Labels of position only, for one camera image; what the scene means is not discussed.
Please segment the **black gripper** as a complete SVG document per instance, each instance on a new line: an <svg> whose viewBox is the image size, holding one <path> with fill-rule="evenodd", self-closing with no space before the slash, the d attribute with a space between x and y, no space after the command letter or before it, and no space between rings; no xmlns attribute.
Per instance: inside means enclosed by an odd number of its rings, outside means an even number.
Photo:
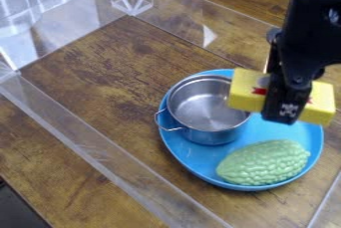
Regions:
<svg viewBox="0 0 341 228"><path fill-rule="evenodd" d="M283 28L268 33L268 40L271 78L261 115L295 124L312 82L328 66L341 64L341 0L291 0Z"/></svg>

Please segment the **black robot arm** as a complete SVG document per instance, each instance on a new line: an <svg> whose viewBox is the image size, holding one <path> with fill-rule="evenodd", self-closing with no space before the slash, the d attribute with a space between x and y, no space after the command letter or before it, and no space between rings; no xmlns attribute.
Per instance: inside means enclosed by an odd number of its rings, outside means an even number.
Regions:
<svg viewBox="0 0 341 228"><path fill-rule="evenodd" d="M293 124L326 68L341 64L341 0L289 0L285 22L267 36L271 75L263 117Z"/></svg>

